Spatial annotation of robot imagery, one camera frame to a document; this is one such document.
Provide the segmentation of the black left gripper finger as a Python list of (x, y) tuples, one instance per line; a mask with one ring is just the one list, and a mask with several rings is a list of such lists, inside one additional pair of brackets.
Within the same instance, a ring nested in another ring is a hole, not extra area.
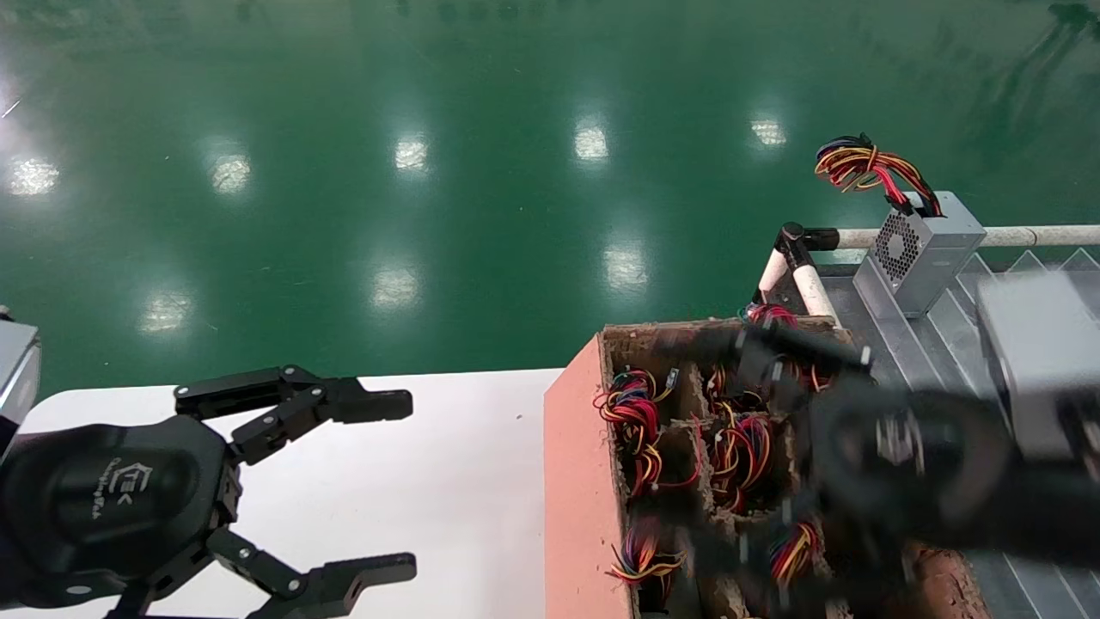
[(211, 534), (210, 553), (268, 595), (248, 618), (345, 618), (365, 589), (413, 581), (418, 572), (413, 553), (397, 553), (329, 561), (299, 573), (227, 528)]
[(237, 427), (228, 447), (232, 463), (255, 465), (329, 420), (351, 425), (407, 419), (413, 393), (370, 391), (358, 377), (318, 377), (284, 365), (182, 385), (175, 411), (195, 420), (258, 412)]

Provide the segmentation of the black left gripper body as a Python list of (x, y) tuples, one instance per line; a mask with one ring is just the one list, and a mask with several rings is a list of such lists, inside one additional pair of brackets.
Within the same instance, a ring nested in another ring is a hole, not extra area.
[(3, 607), (65, 608), (146, 588), (162, 599), (208, 567), (237, 519), (240, 471), (189, 418), (16, 436), (3, 461)]

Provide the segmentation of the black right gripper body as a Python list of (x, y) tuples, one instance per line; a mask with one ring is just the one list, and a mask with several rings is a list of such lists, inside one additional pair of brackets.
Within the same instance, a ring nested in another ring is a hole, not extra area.
[(966, 393), (834, 385), (794, 414), (810, 513), (930, 544), (986, 544), (1018, 458), (996, 405)]

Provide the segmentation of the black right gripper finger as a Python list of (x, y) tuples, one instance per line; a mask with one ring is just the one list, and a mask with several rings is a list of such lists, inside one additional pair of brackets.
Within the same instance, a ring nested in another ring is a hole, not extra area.
[[(798, 570), (791, 546), (809, 533), (828, 543), (837, 533), (853, 549), (840, 573)], [(868, 518), (832, 508), (781, 508), (743, 532), (723, 532), (702, 516), (676, 522), (676, 548), (700, 581), (732, 581), (766, 616), (822, 616), (831, 606), (883, 606), (905, 584), (905, 540)]]
[(680, 334), (679, 357), (711, 372), (705, 393), (728, 405), (858, 402), (875, 395), (872, 353), (836, 333), (727, 324)]

